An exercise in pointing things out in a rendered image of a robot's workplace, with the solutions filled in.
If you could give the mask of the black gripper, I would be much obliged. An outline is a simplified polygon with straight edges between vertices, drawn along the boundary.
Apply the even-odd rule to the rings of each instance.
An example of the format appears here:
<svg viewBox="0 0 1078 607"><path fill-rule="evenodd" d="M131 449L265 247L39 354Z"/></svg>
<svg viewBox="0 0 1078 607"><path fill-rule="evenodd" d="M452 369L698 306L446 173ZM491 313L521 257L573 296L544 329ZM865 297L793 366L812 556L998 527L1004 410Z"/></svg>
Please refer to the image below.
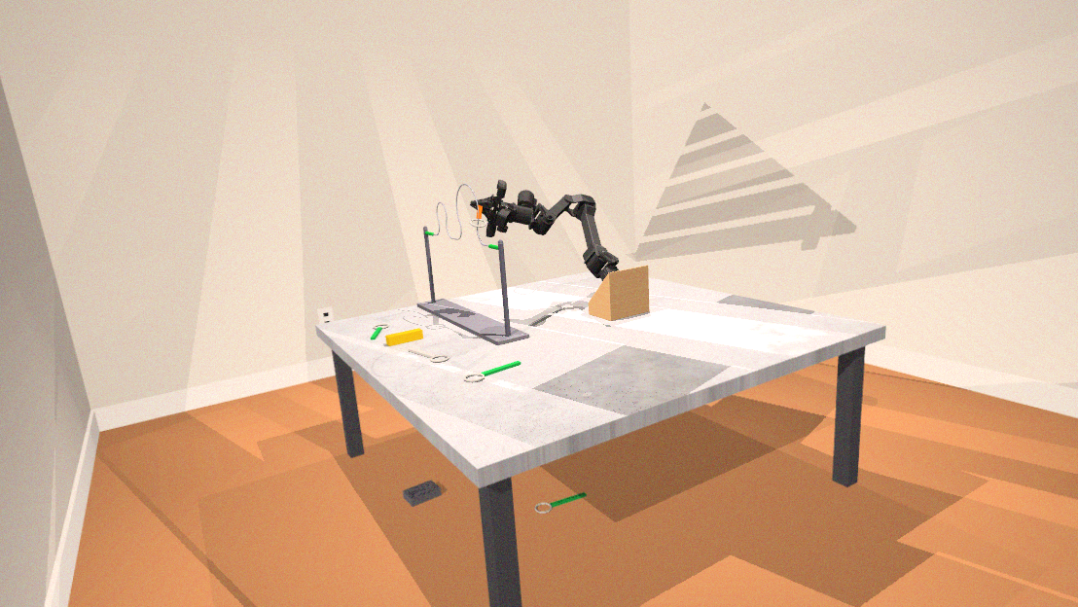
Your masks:
<svg viewBox="0 0 1078 607"><path fill-rule="evenodd" d="M488 221L487 227L486 227L486 236L487 237L493 237L495 235L497 226L493 225L493 223L496 222L497 213L499 211L501 211L501 205L502 205L502 203L505 203L505 205L508 205L511 208L513 208L513 209L516 210L515 213L511 215L511 219L513 219L513 222L516 222L516 220L517 220L517 217L519 217L519 205L516 205L514 202L513 203L508 203L508 202L501 201L502 198L505 198L506 190L507 190L507 183L503 180L498 180L497 196L493 196L492 195L490 197L487 197L487 198L478 199L478 205L480 205L480 206L483 207L482 213L484 213L484 216L487 217L487 221ZM499 203L499 207L498 207L498 203ZM472 206L473 208L475 208L478 210L476 201L471 201L470 206ZM493 207L493 210L492 210L492 207ZM497 213L496 213L496 211L497 211Z"/></svg>

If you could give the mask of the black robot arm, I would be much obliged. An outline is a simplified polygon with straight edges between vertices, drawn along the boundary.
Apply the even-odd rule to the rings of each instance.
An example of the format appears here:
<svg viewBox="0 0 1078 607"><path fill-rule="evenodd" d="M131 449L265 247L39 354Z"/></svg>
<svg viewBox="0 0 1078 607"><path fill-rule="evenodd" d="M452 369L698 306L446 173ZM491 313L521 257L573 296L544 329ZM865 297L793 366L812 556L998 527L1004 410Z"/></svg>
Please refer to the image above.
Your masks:
<svg viewBox="0 0 1078 607"><path fill-rule="evenodd" d="M571 203L577 203L573 209L569 208ZM548 210L542 203L538 203L537 205L537 199L533 198L531 191L523 190L519 192L519 217L515 223L528 225L528 229L533 229L536 234L545 235L563 211L568 212L571 217L576 217L576 219L581 221L583 232L585 232L585 240L588 243L588 250L583 253L585 265L596 278L602 278L603 282L603 279L605 279L609 272L619 271L616 267L619 264L619 259L602 246L594 220L595 210L594 198L586 195L565 195L561 201L555 203L555 206ZM497 230L506 234L508 229L507 223L513 222L511 215L515 212L515 209L502 203L501 211L497 213L496 222L493 225L498 226ZM538 217L535 219L537 215Z"/></svg>

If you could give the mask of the yellow flat bar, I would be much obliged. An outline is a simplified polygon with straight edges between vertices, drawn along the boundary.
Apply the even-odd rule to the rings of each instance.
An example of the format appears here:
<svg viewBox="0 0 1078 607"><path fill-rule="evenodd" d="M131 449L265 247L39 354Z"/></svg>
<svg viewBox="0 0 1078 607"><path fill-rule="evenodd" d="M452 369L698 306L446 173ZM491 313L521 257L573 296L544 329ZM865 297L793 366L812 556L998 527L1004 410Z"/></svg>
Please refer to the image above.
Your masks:
<svg viewBox="0 0 1078 607"><path fill-rule="evenodd" d="M400 344L400 342L409 342L423 339L421 329L413 329L402 333L392 333L392 335L386 336L386 342L389 346Z"/></svg>

